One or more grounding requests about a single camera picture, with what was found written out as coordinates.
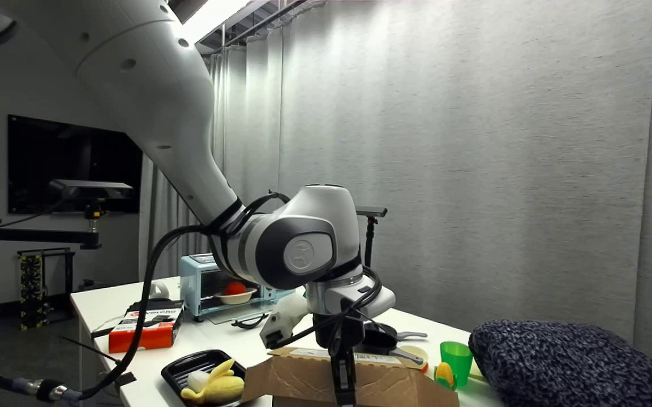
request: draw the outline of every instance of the cardboard box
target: cardboard box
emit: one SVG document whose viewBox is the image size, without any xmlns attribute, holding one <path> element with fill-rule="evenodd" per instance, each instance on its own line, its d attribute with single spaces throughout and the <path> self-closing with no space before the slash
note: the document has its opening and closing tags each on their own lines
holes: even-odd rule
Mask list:
<svg viewBox="0 0 652 407">
<path fill-rule="evenodd" d="M 242 400 L 264 392 L 274 407 L 334 405 L 331 362 L 321 348 L 279 348 L 257 366 L 247 368 Z M 356 352 L 358 405 L 459 405 L 456 392 L 434 383 L 417 363 L 398 357 Z"/>
</svg>

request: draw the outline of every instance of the floor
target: floor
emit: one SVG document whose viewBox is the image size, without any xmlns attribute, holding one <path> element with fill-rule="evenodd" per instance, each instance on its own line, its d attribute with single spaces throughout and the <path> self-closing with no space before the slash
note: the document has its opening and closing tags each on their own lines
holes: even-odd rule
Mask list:
<svg viewBox="0 0 652 407">
<path fill-rule="evenodd" d="M 70 317 L 51 319 L 51 322 L 36 330 L 20 330 L 17 317 L 0 317 L 0 374 L 7 378 L 51 378 L 61 380 L 74 388 L 93 386 L 102 370 L 78 368 L 78 346 L 61 338 L 77 338 L 77 322 Z M 0 388 L 0 407 L 40 407 L 36 398 L 9 392 Z M 84 407 L 119 407 L 118 388 L 108 386 L 94 398 L 78 402 Z"/>
</svg>

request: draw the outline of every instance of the dark gray pillow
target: dark gray pillow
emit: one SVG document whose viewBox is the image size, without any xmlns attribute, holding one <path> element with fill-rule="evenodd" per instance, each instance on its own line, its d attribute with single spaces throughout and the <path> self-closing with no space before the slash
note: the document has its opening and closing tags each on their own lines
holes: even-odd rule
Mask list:
<svg viewBox="0 0 652 407">
<path fill-rule="evenodd" d="M 652 360 L 596 325 L 495 321 L 469 348 L 505 405 L 652 405 Z"/>
</svg>

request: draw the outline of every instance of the black monitor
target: black monitor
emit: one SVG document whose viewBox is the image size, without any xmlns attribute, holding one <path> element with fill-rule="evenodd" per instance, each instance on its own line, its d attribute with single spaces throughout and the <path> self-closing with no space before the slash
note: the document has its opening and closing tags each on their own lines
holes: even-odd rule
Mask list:
<svg viewBox="0 0 652 407">
<path fill-rule="evenodd" d="M 130 190 L 104 200 L 111 213 L 137 213 L 143 152 L 119 131 L 9 115 L 9 213 L 84 210 L 85 199 L 61 204 L 51 178 L 115 181 Z"/>
</svg>

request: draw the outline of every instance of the white table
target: white table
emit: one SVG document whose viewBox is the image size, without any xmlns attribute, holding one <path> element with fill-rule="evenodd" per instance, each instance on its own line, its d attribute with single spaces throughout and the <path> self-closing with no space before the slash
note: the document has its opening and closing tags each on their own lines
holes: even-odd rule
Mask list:
<svg viewBox="0 0 652 407">
<path fill-rule="evenodd" d="M 179 298 L 179 278 L 162 278 L 158 279 L 170 286 L 170 298 Z M 84 334 L 113 325 L 123 311 L 141 300 L 141 288 L 143 282 L 133 285 L 118 285 L 118 286 L 106 286 L 106 288 L 93 288 L 93 292 L 77 292 L 73 293 L 74 308 L 78 311 Z M 421 330 L 428 333 L 425 342 L 411 342 L 413 346 L 422 348 L 428 352 L 429 366 L 438 362 L 438 342 L 455 338 L 464 342 L 469 338 L 469 333 L 434 322 L 407 311 L 389 310 L 381 314 L 375 321 L 389 322 L 396 330 Z M 106 352 L 106 337 L 94 338 L 98 348 Z M 316 348 L 315 334 L 302 337 L 293 346 L 302 348 Z M 177 333 L 175 346 L 172 348 L 158 348 L 158 351 L 137 351 L 133 362 L 128 363 L 128 370 L 136 374 L 136 381 L 124 383 L 123 400 L 130 407 L 150 407 L 150 405 L 172 405 L 179 407 L 181 400 L 177 392 L 164 383 L 160 378 L 160 368 L 183 354 L 206 351 L 206 348 L 221 348 L 230 357 L 235 357 L 242 366 L 254 366 L 266 360 L 266 351 L 257 337 L 255 330 L 239 330 L 232 327 L 230 322 L 212 322 L 212 321 L 202 321 L 194 322 L 189 321 L 188 314 L 183 314 L 183 322 Z M 480 380 L 477 368 L 473 366 L 471 381 L 456 390 L 459 405 L 499 405 L 493 390 L 485 380 Z M 257 407 L 272 405 L 269 398 L 261 398 L 254 402 Z"/>
</svg>

